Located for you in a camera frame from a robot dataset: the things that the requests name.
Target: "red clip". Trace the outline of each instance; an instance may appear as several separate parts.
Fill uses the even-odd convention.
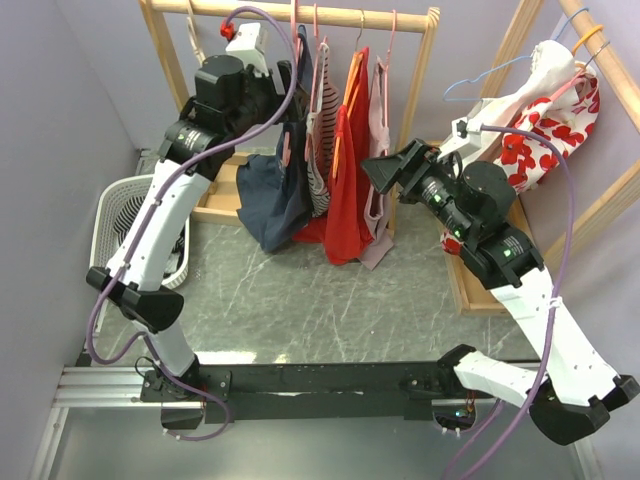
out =
[[[233,26],[233,22],[227,23],[227,21],[225,20],[220,24],[220,35],[226,38],[229,42],[233,40],[235,34],[236,31]]]

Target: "blue hanger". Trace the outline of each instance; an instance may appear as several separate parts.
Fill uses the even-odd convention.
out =
[[[589,7],[582,7],[579,10],[576,10],[573,15],[571,15],[569,18],[567,18],[567,21],[564,22],[564,25],[562,26],[562,28],[560,29],[560,31],[558,32],[558,34],[555,36],[555,38],[553,39],[554,41],[558,41],[558,38],[560,38],[560,35],[562,35],[562,32],[564,32],[564,29],[567,28],[567,25],[569,25],[569,22],[571,20],[573,20],[573,18],[578,15],[580,12],[588,12],[589,11]],[[459,82],[455,82],[454,84],[452,84],[449,88],[447,88],[444,91],[444,94],[442,95],[442,100],[445,102],[479,102],[480,100],[482,100],[481,98],[447,98],[447,94],[453,90],[455,87],[457,87],[458,85],[462,85],[463,83],[476,83],[478,80],[486,77],[487,75],[489,75],[490,73],[495,72],[496,70],[500,70],[501,68],[504,68],[508,65],[511,65],[512,63],[515,63],[519,60],[524,60],[525,58],[531,58],[531,55],[522,55],[520,57],[514,58],[513,60],[509,60],[506,63],[503,63],[502,65],[498,65],[495,68],[492,68],[491,70],[487,70],[484,73],[481,73],[478,77],[476,77],[473,80],[470,79],[465,79],[465,80],[460,80]]]
[[[564,22],[564,25],[562,26],[562,28],[558,32],[558,35],[555,36],[554,40],[556,42],[558,41],[558,38],[560,38],[560,35],[562,35],[562,32],[564,32],[564,29],[567,28],[567,25],[569,25],[569,22],[571,20],[573,20],[573,17],[575,17],[580,12],[588,12],[588,11],[589,11],[589,7],[582,7],[580,10],[576,10],[575,13],[573,15],[571,15],[569,18],[567,18],[566,22]]]
[[[513,60],[509,60],[506,63],[503,63],[502,65],[498,65],[495,68],[492,68],[491,70],[487,70],[484,73],[481,73],[480,75],[478,75],[478,77],[476,77],[473,80],[470,79],[465,79],[465,80],[460,80],[459,82],[454,83],[453,85],[451,85],[449,88],[447,88],[444,91],[444,94],[442,95],[442,100],[445,102],[479,102],[480,100],[482,100],[481,98],[447,98],[447,94],[453,90],[455,87],[457,87],[458,85],[462,85],[463,83],[476,83],[478,80],[486,77],[487,75],[489,75],[490,73],[495,72],[496,70],[500,70],[501,68],[504,68],[508,65],[511,65],[512,63],[518,62],[520,60],[524,60],[528,58],[529,60],[531,60],[531,55],[522,55],[520,57],[514,58]]]

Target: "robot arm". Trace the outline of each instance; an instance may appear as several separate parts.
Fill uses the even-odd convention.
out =
[[[148,335],[164,367],[190,386],[199,386],[199,362],[178,321],[184,300],[161,284],[164,265],[193,207],[222,164],[231,158],[233,148],[198,163],[171,184],[162,202],[155,199],[165,181],[195,154],[240,137],[272,117],[282,104],[284,96],[276,93],[264,59],[265,41],[261,24],[243,24],[227,45],[227,55],[215,55],[203,62],[195,76],[196,95],[165,133],[159,151],[163,159],[156,165],[151,188],[132,228],[106,268],[92,267],[87,274],[87,282],[103,291],[113,272],[125,267],[109,299]],[[279,62],[278,69],[287,89],[295,81],[291,65]],[[307,96],[297,86],[293,101],[279,121],[301,118]],[[142,234],[143,218],[154,204],[155,214],[144,229],[135,256],[127,263],[125,252]]]
[[[453,122],[454,135],[466,132],[465,124],[464,119]],[[461,135],[468,138],[473,133]],[[561,299],[552,298],[552,279],[542,257],[506,219],[516,194],[502,169],[475,162],[461,171],[461,162],[448,163],[455,152],[443,155],[413,140],[395,155],[364,161],[363,168],[378,192],[388,192],[397,182],[402,187],[401,202],[426,205],[464,242],[460,257],[465,265],[505,306],[540,356],[549,308],[556,308],[547,376],[530,414],[553,441],[572,443],[600,428],[609,412],[628,403],[640,387],[602,359]],[[450,369],[463,387],[516,406],[524,403],[535,377],[466,345],[446,354],[440,365]]]

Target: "wooden frame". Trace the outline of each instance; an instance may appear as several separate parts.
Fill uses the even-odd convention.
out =
[[[254,5],[274,16],[280,21],[289,21],[290,6],[278,3],[252,3],[212,0],[191,0],[193,10],[198,15],[224,17],[242,5]],[[171,35],[164,19],[164,13],[187,13],[185,0],[139,0],[147,27],[153,39],[158,58],[169,83],[171,94],[178,109],[186,102],[189,94],[180,68]],[[544,0],[521,0],[511,20],[509,28],[498,49],[493,66],[500,65],[514,58],[522,49],[525,39],[540,12]],[[581,0],[558,0],[567,17],[583,7]],[[300,6],[298,20],[301,23],[313,22],[313,7]],[[253,18],[252,14],[241,17]],[[358,28],[362,22],[362,12],[353,9],[318,7],[318,22],[322,25]],[[389,12],[364,11],[364,28],[391,30],[393,15]],[[424,74],[429,63],[435,32],[439,23],[439,10],[430,8],[426,15],[408,15],[399,13],[397,31],[421,33],[422,40],[416,65],[411,80],[411,87],[402,124],[400,126],[397,147],[402,147],[408,140],[411,124],[415,115],[418,97],[422,89]],[[571,20],[571,24],[579,36],[584,35],[596,25],[591,14],[583,11]],[[598,32],[586,41],[587,50],[594,54],[607,41],[602,32]],[[607,46],[595,58],[598,68],[609,82],[618,100],[640,132],[640,89],[631,78],[629,72],[615,52],[612,45]],[[496,97],[504,85],[510,68],[491,73],[482,88],[481,96]],[[245,154],[237,154],[223,166],[216,185],[203,196],[198,207],[194,209],[194,217],[202,221],[238,225],[235,209],[239,200],[235,188],[235,171],[237,166],[246,162]],[[607,191],[596,200],[576,221],[573,232],[572,252],[591,242],[602,230],[609,226],[622,212],[640,198],[640,160],[623,174]],[[511,220],[525,232],[530,233],[526,215],[516,201],[510,214]],[[390,230],[395,230],[395,202]],[[558,267],[564,245],[564,235],[560,236],[544,258],[551,270]],[[454,297],[458,308],[463,313],[500,314],[504,310],[493,297],[484,290],[480,282],[471,275],[459,258],[447,257]]]
[[[543,0],[521,0],[498,49],[493,66],[501,65],[514,58],[520,52],[542,2]],[[558,3],[567,18],[584,6],[581,0],[558,0]],[[578,36],[582,37],[596,25],[596,22],[588,11],[583,11],[571,20],[571,24]],[[598,32],[586,41],[585,46],[589,53],[593,55],[606,42],[605,35],[602,32]],[[594,61],[604,78],[611,85],[616,97],[636,126],[636,129],[640,132],[640,89],[616,54],[615,48],[612,45],[608,45],[595,57]],[[484,84],[481,96],[494,97],[498,95],[506,80],[508,70],[509,67],[490,74]],[[575,253],[589,244],[638,199],[640,199],[640,160],[614,182],[577,219],[573,229],[571,252]],[[526,216],[519,200],[511,212],[511,220],[519,228],[530,233]],[[562,234],[551,248],[544,253],[545,263],[552,271],[556,270],[560,265],[564,243],[565,234]],[[447,264],[454,290],[454,298],[460,312],[474,315],[506,313],[502,305],[466,270],[459,258],[448,256]]]
[[[186,2],[185,0],[139,0],[139,2],[145,22],[147,23],[147,28],[156,47],[160,64],[167,77],[169,89],[171,90],[178,110],[181,110],[189,98],[189,93],[169,29],[167,28],[164,13],[186,14]],[[191,4],[196,15],[226,17],[233,10],[244,5],[252,5],[260,8],[280,21],[288,22],[291,14],[291,6],[284,3],[191,0]],[[365,29],[391,31],[394,21],[394,15],[391,12],[318,7],[317,13],[318,23],[320,25],[339,27],[362,27]],[[242,18],[258,18],[251,13],[244,13],[239,16]],[[312,6],[298,7],[298,22],[313,24],[313,16],[314,8]],[[437,8],[430,8],[425,15],[398,13],[396,17],[396,31],[422,34],[420,48],[411,78],[409,96],[398,133],[397,145],[399,146],[407,142],[411,131],[411,124],[413,123],[422,90],[424,74],[429,63],[439,20],[440,11]],[[237,156],[235,161],[237,162],[241,158],[244,157],[242,155]],[[236,210],[240,207],[238,190],[235,182],[231,181],[235,179],[236,170],[237,163],[234,165],[233,163],[229,164],[229,162],[227,162],[227,164],[223,166],[213,187],[202,197],[198,207],[194,209],[194,218],[200,221],[227,225],[240,224],[238,214],[236,213]],[[391,219],[389,221],[391,234],[395,232],[396,228],[395,204],[396,202],[394,200]]]

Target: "red shirt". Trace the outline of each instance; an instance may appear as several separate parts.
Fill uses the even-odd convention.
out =
[[[369,156],[369,49],[364,48],[360,54],[356,79],[351,90],[345,92],[346,104],[337,113],[327,216],[312,219],[294,236],[299,242],[322,242],[334,265],[358,258],[373,241],[364,220],[371,183],[360,168],[362,160]]]

